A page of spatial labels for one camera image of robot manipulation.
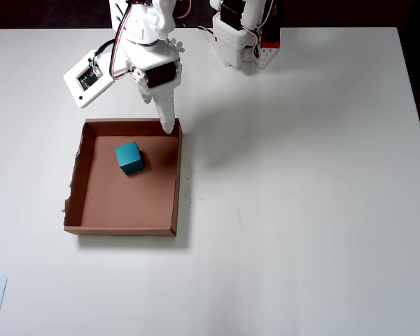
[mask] table surface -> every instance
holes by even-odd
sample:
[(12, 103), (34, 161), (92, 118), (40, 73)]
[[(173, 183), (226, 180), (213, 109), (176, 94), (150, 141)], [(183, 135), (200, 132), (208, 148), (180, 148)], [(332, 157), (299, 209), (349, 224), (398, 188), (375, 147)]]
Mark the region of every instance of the table surface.
[(420, 336), (420, 124), (396, 29), (283, 29), (264, 70), (185, 53), (178, 235), (77, 237), (85, 118), (156, 118), (131, 76), (62, 76), (113, 36), (0, 31), (0, 336)]

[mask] cardboard box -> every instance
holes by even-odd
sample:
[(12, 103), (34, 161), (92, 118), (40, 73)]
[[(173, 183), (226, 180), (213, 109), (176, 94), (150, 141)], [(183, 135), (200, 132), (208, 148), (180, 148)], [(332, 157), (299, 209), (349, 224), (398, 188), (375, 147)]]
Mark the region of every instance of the cardboard box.
[[(135, 141), (146, 168), (125, 175), (115, 148)], [(158, 119), (94, 119), (83, 127), (65, 202), (64, 229), (75, 235), (175, 235), (182, 130)]]

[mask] wire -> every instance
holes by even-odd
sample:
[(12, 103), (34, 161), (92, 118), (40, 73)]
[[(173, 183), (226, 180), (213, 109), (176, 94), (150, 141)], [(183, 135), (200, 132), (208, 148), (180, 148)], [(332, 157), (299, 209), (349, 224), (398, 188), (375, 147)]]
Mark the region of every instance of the wire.
[(98, 48), (98, 50), (95, 52), (95, 54), (93, 55), (93, 62), (92, 62), (92, 67), (95, 68), (98, 64), (97, 64), (97, 56), (100, 56), (107, 47), (109, 47), (111, 44), (115, 43), (115, 39), (111, 39), (107, 42), (105, 42), (101, 47)]
[(247, 29), (245, 27), (242, 27), (242, 28), (245, 29), (245, 30), (247, 30), (252, 35), (254, 35), (255, 38), (257, 39), (257, 41), (255, 42), (255, 44), (252, 47), (252, 52), (253, 52), (253, 55), (255, 56), (255, 58), (259, 58), (259, 54), (258, 54), (258, 50), (257, 50), (257, 44), (258, 44), (258, 39), (260, 37), (259, 37), (258, 33), (255, 30), (250, 30), (250, 29)]
[(210, 29), (206, 28), (206, 27), (203, 27), (203, 26), (196, 26), (196, 28), (198, 28), (198, 29), (200, 29), (200, 30), (204, 30), (205, 32), (207, 32), (207, 33), (209, 33), (209, 34), (211, 34), (211, 35), (214, 35), (214, 34), (213, 34), (213, 32), (212, 32)]
[(132, 10), (132, 0), (128, 0), (125, 14), (123, 15), (123, 18), (121, 19), (120, 24), (118, 25), (117, 34), (115, 35), (115, 42), (112, 47), (111, 63), (109, 64), (109, 74), (111, 75), (113, 80), (118, 80), (122, 78), (129, 71), (129, 68), (128, 68), (126, 69), (124, 73), (120, 75), (114, 76), (113, 74), (113, 68), (115, 66), (115, 58), (117, 55), (118, 45), (120, 44), (121, 36), (123, 35), (123, 28), (125, 28), (126, 21), (128, 17), (130, 16), (131, 10)]
[(190, 14), (190, 11), (191, 11), (191, 0), (189, 0), (189, 2), (188, 2), (188, 9), (185, 12), (185, 14), (183, 14), (181, 16), (177, 16), (177, 17), (175, 17), (175, 19), (183, 19), (185, 16), (187, 16), (188, 14)]
[(263, 25), (266, 23), (267, 19), (269, 18), (269, 14), (271, 13), (273, 5), (274, 5), (274, 0), (271, 0), (271, 6), (269, 7), (269, 12), (267, 12), (265, 21), (262, 24), (260, 24), (259, 26), (257, 26), (257, 28), (263, 27)]

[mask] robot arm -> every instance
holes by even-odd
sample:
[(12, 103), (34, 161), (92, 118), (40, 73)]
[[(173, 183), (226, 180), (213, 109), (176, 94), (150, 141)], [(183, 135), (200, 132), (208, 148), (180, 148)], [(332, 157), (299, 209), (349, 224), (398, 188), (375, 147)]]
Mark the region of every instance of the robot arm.
[(174, 88), (181, 82), (179, 51), (171, 43), (176, 0), (109, 0), (112, 27), (117, 31), (112, 53), (90, 51), (64, 76), (77, 105), (86, 107), (115, 81), (131, 73), (142, 99), (154, 100), (163, 130), (174, 128)]

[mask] teal cube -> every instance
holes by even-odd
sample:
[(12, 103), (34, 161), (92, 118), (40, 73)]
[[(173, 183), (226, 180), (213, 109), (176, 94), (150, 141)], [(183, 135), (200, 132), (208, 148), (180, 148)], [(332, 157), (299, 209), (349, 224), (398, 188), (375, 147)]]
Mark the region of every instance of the teal cube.
[(139, 147), (135, 142), (126, 143), (123, 146), (115, 148), (118, 164), (126, 175), (132, 174), (145, 167), (140, 156)]

